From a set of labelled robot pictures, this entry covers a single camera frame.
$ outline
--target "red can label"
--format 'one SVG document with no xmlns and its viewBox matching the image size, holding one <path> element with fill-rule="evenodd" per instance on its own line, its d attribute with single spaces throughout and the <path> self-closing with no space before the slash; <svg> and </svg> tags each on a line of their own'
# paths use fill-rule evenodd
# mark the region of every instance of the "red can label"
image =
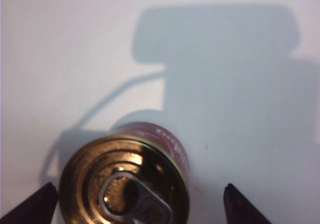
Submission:
<svg viewBox="0 0 320 224">
<path fill-rule="evenodd" d="M 150 141 L 162 147 L 188 178 L 188 158 L 180 141 L 167 129 L 147 122 L 134 122 L 111 130 L 112 135 L 129 135 Z"/>
</svg>

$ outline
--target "tin can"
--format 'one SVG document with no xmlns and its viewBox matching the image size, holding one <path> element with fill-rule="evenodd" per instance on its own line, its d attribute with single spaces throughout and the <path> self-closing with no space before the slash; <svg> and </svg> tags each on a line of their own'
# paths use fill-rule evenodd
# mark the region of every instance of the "tin can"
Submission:
<svg viewBox="0 0 320 224">
<path fill-rule="evenodd" d="M 179 140 L 152 123 L 111 130 L 65 166 L 59 203 L 67 224 L 185 224 L 188 159 Z"/>
</svg>

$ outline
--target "can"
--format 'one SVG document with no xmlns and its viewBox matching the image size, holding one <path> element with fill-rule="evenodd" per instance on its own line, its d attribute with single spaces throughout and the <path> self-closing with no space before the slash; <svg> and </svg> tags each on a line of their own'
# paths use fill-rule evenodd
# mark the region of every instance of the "can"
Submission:
<svg viewBox="0 0 320 224">
<path fill-rule="evenodd" d="M 67 224 L 186 224 L 188 159 L 167 129 L 129 123 L 79 149 L 65 166 L 59 204 Z"/>
</svg>

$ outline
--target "can lid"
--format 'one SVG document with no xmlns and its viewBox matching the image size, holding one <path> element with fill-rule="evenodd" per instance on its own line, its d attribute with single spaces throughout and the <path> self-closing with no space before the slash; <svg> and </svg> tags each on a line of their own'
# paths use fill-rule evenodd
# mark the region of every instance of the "can lid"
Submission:
<svg viewBox="0 0 320 224">
<path fill-rule="evenodd" d="M 165 154 L 112 137 L 81 148 L 64 168 L 60 208 L 68 224 L 185 224 L 186 184 Z"/>
</svg>

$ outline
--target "white surface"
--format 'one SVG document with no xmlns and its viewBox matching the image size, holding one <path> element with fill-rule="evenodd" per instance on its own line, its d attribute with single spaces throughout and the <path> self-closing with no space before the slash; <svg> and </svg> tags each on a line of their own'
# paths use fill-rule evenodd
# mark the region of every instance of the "white surface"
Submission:
<svg viewBox="0 0 320 224">
<path fill-rule="evenodd" d="M 274 224 L 320 222 L 319 0 L 1 1 L 2 215 L 146 120 L 187 149 L 190 224 L 226 223 L 228 182 Z"/>
</svg>

